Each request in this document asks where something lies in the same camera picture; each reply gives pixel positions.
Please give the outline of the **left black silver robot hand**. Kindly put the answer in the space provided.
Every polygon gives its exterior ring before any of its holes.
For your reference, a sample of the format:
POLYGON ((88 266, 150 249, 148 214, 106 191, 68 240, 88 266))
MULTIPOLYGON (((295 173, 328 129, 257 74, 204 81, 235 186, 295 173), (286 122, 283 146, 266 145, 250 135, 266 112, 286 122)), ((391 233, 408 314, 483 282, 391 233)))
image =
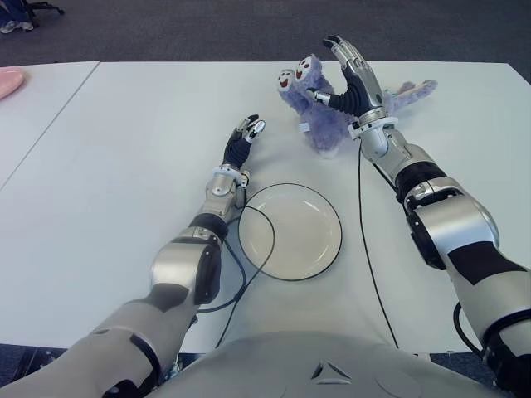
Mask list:
POLYGON ((240 169, 248 159, 251 145, 265 129, 266 122, 258 114, 245 118, 232 132, 224 150, 222 164, 240 169))

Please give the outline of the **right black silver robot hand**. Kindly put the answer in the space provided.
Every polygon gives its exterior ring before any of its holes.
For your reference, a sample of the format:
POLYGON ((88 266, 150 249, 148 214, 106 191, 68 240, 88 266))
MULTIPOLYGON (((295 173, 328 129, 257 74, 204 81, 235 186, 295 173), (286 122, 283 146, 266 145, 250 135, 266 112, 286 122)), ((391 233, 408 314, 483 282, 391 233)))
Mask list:
POLYGON ((317 103, 358 118, 361 125, 387 117, 383 94, 371 66, 358 49, 339 36, 327 36, 323 40, 339 61, 347 89, 341 95, 308 88, 310 98, 317 103))

